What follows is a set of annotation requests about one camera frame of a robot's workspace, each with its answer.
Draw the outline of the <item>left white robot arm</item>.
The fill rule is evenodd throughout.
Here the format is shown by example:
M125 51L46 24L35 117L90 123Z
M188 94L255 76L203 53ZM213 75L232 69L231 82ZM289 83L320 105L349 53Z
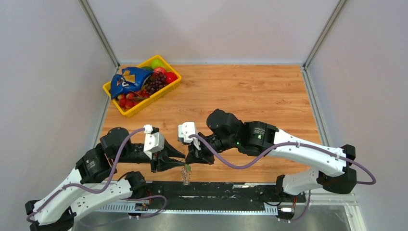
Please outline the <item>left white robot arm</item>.
M84 216L110 203L136 201L148 209L153 195L144 176L130 171L113 180L119 163L149 164L153 173L183 166L185 155L170 145L158 128L145 125L143 143L132 143L132 133L116 127L88 150L69 175L41 200L25 204L32 231L69 231Z

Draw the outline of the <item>large keyring with small rings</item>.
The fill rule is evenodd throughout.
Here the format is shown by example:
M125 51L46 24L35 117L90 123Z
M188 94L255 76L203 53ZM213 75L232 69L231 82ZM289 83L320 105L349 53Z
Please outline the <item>large keyring with small rings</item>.
M181 169L181 177L182 177L182 182L183 185L189 185L190 184L190 173L191 172L187 172L185 167L183 166Z

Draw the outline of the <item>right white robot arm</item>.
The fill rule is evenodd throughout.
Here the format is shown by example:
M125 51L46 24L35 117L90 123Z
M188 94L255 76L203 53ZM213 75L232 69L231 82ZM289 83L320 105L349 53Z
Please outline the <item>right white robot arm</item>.
M295 137L276 126L260 122L243 122L234 114L216 109L206 120L211 135L200 133L195 123L178 126L178 140L188 146L186 163L213 164L221 153L237 149L253 157L279 157L309 167L294 175L276 179L275 195L287 201L293 195L322 188L331 193L348 194L357 184L357 173L351 168L356 157L352 145L327 147Z

